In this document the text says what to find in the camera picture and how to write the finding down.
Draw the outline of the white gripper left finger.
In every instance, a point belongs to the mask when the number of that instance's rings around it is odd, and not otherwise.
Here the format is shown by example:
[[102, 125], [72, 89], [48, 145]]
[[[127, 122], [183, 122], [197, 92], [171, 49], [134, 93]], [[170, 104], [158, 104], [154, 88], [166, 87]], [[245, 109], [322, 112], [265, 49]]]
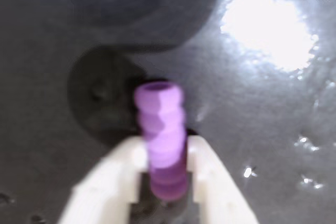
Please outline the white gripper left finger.
[[128, 223], [147, 171], [144, 140], [126, 138], [73, 187], [58, 223]]

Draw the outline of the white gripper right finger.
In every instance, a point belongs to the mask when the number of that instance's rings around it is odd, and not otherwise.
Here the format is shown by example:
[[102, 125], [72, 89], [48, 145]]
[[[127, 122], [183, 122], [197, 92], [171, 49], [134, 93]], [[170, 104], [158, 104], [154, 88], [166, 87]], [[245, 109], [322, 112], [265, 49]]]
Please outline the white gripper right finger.
[[229, 171], [201, 136], [187, 140], [187, 170], [192, 174], [193, 200], [199, 206], [200, 223], [259, 223]]

